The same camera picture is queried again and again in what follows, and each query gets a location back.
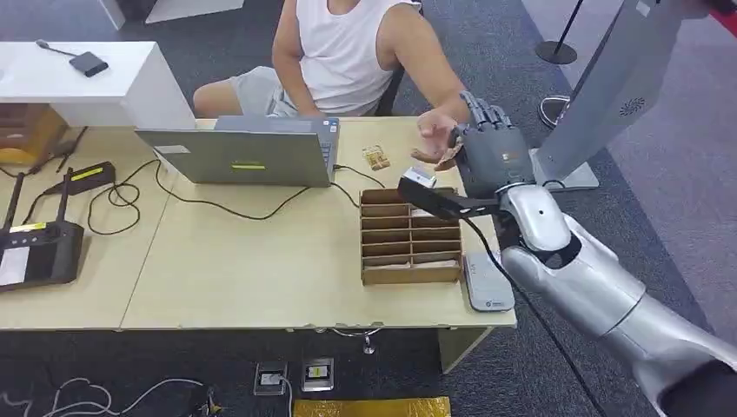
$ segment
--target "white tank top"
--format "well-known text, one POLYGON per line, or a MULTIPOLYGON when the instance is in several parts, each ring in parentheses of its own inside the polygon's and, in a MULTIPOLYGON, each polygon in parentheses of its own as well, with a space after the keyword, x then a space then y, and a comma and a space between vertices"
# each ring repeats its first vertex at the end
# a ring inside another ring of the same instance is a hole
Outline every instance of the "white tank top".
POLYGON ((412 4, 361 0, 345 15, 333 15, 328 0, 297 0, 302 76, 320 111, 362 116, 376 106, 393 74, 379 66, 376 35, 398 3, 412 4))

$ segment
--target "robotic arm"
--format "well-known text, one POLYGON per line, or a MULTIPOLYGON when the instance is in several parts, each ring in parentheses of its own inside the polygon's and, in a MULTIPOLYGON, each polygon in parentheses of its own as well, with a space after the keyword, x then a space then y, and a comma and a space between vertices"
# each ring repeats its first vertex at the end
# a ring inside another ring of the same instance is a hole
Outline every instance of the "robotic arm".
POLYGON ((456 128, 450 145, 463 140, 456 162, 467 193, 488 198, 440 194, 415 169, 400 180, 400 195, 443 219, 492 215, 501 266, 489 256, 497 268, 606 346, 660 415, 737 415, 737 348, 647 295, 611 249, 534 183, 527 146, 504 111, 461 96, 474 121, 456 128))

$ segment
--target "wooden box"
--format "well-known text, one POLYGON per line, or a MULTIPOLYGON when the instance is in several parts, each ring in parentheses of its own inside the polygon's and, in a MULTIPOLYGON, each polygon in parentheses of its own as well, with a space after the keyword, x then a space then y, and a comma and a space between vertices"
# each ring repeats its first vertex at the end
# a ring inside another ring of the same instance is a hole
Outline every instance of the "wooden box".
POLYGON ((67 128, 49 104, 0 103, 0 163, 44 161, 67 128))
POLYGON ((396 189, 361 193, 363 285, 455 282, 461 278, 461 228, 403 201, 396 189))

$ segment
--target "cardboard tray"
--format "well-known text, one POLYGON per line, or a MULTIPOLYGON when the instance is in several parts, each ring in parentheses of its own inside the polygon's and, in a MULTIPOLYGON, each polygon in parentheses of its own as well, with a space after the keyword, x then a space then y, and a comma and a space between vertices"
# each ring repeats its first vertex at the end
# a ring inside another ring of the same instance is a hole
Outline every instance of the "cardboard tray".
POLYGON ((417 210, 396 189, 361 193, 363 285, 455 282, 461 278, 461 227, 457 220, 412 215, 417 210), (454 262, 453 266, 433 262, 454 262))

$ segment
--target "man's hand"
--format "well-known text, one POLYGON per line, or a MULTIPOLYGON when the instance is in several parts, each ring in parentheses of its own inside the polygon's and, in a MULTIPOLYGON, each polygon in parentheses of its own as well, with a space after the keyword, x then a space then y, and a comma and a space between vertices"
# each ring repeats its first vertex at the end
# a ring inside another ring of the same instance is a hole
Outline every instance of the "man's hand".
POLYGON ((438 109, 430 110, 417 119, 417 128, 425 142, 427 151, 412 150, 412 157, 425 163, 434 163, 436 171, 455 166, 455 152, 448 148, 448 140, 458 123, 438 109))

